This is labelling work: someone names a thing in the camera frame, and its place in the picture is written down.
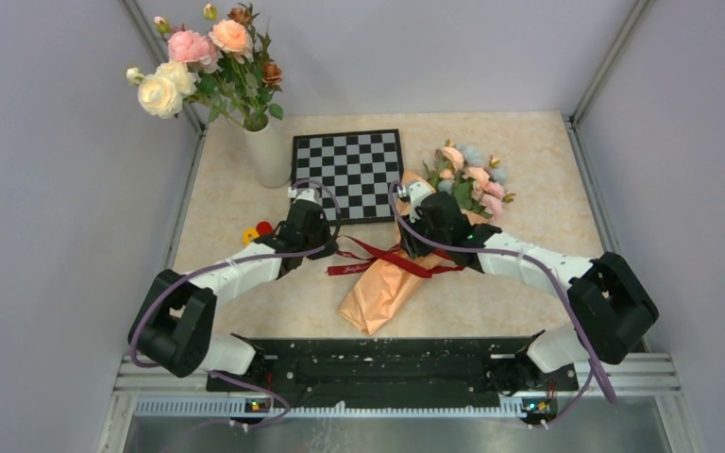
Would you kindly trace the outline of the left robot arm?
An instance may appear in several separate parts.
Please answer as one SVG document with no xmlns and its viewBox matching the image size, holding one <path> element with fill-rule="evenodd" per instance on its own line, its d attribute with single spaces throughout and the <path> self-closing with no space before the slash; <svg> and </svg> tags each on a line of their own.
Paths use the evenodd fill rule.
<svg viewBox="0 0 725 453">
<path fill-rule="evenodd" d="M 337 249 L 334 230 L 321 205 L 292 202 L 277 228 L 253 240 L 241 252 L 205 268 L 157 274 L 128 333 L 132 362 L 161 367 L 177 378 L 196 371 L 224 371 L 243 390 L 263 382 L 264 364 L 245 340 L 216 339 L 218 308 L 297 269 L 303 260 L 320 260 Z"/>
</svg>

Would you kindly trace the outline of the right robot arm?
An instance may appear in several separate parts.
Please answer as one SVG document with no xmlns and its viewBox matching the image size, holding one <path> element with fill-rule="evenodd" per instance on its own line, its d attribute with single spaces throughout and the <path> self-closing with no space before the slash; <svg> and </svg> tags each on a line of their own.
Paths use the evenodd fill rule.
<svg viewBox="0 0 725 453">
<path fill-rule="evenodd" d="M 614 252 L 572 256 L 498 226 L 473 224 L 451 194 L 424 183 L 399 186 L 395 195 L 408 207 L 396 221 L 411 258 L 440 254 L 464 269 L 512 278 L 561 300 L 568 322 L 535 335 L 515 364 L 518 381 L 529 389 L 542 388 L 554 371 L 576 361 L 620 364 L 659 318 L 631 266 Z"/>
</svg>

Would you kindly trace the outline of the dark red ribbon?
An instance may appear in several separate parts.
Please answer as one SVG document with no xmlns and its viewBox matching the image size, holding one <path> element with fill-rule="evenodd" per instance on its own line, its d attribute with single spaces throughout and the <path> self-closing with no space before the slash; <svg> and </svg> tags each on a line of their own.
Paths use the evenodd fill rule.
<svg viewBox="0 0 725 453">
<path fill-rule="evenodd" d="M 336 255 L 343 258 L 357 260 L 358 263 L 329 266 L 327 268 L 327 274 L 331 277 L 363 273 L 378 260 L 384 260 L 395 265 L 397 268 L 406 271 L 408 274 L 421 278 L 432 278 L 435 275 L 441 275 L 444 273 L 461 272 L 464 269 L 462 266 L 447 265 L 436 265 L 430 269 L 426 269 L 408 258 L 399 256 L 398 253 L 401 251 L 401 248 L 398 244 L 388 249 L 380 249 L 351 236 L 342 235 L 342 238 L 349 239 L 358 245 L 361 249 L 367 252 L 370 257 L 362 258 L 351 252 L 338 249 L 335 252 Z"/>
</svg>

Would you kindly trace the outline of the orange paper bouquet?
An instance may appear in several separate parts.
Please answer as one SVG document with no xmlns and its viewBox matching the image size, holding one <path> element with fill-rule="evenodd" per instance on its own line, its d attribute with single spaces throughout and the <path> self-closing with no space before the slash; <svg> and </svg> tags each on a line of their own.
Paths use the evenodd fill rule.
<svg viewBox="0 0 725 453">
<path fill-rule="evenodd" d="M 437 192 L 448 193 L 461 203 L 462 212 L 474 224 L 495 223 L 506 204 L 514 201 L 507 188 L 507 170 L 498 157 L 485 157 L 469 144 L 446 143 L 435 150 L 434 162 L 424 166 L 425 174 L 406 172 L 401 184 L 420 180 L 428 182 Z M 398 253 L 420 266 L 458 266 L 445 253 L 411 259 L 401 249 Z M 358 274 L 359 280 L 344 297 L 338 314 L 360 332 L 374 334 L 383 327 L 429 278 L 408 274 L 384 260 L 376 261 Z"/>
</svg>

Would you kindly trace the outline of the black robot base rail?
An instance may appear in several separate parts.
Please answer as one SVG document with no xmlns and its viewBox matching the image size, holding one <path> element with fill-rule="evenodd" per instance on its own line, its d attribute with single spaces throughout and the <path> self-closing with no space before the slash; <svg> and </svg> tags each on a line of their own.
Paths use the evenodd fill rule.
<svg viewBox="0 0 725 453">
<path fill-rule="evenodd" d="M 494 408 L 521 392 L 576 391 L 572 365 L 550 374 L 524 351 L 527 337 L 253 339 L 241 377 L 293 409 Z"/>
</svg>

